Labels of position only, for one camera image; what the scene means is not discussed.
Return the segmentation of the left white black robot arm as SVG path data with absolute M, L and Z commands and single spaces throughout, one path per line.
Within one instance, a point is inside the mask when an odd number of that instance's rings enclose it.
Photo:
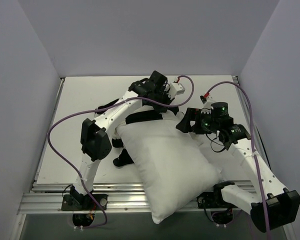
M 133 82 L 122 97 L 101 108 L 97 117 L 83 121 L 80 135 L 83 159 L 78 178 L 70 188 L 72 202 L 78 209 L 90 206 L 98 165 L 112 150 L 110 137 L 115 128 L 144 105 L 153 107 L 156 113 L 165 113 L 176 95 L 178 91 L 168 83 L 168 78 L 155 70 L 150 77 Z

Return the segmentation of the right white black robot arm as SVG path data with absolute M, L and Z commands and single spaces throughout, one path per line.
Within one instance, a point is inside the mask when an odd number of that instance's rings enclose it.
M 251 181 L 255 194 L 224 181 L 213 187 L 212 200 L 217 206 L 233 205 L 251 216 L 255 227 L 265 233 L 296 220 L 300 195 L 288 188 L 273 174 L 253 148 L 251 135 L 229 115 L 226 102 L 211 102 L 209 108 L 189 107 L 176 129 L 196 135 L 215 134 Z

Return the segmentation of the white pillow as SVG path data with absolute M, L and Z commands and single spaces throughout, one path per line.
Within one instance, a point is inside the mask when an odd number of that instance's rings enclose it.
M 179 119 L 171 115 L 146 129 L 137 125 L 116 127 L 140 175 L 155 224 L 222 180 L 196 141 L 176 129 Z

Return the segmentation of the black white checkered pillowcase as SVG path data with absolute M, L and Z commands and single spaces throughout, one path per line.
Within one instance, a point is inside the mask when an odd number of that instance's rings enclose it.
M 154 110 L 153 107 L 149 106 L 149 109 L 141 109 L 140 111 L 137 110 L 136 112 L 130 114 L 126 117 L 126 119 L 121 123 L 120 127 L 126 127 L 130 125 L 131 127 L 141 127 L 142 130 L 145 130 L 150 126 L 151 123 L 158 123 L 159 121 L 168 120 L 171 118 L 172 114 L 177 116 L 180 112 L 179 107 L 170 107 L 168 108 L 166 114 L 168 116 L 164 116 L 163 112 L 157 112 Z M 115 130 L 112 135 L 111 140 L 112 146 L 116 149 L 122 148 L 120 155 L 113 160 L 113 165 L 117 168 L 121 168 L 126 165 L 134 164 L 133 159 L 130 157 L 128 151 L 126 150 L 124 143 L 121 139 L 121 136 Z

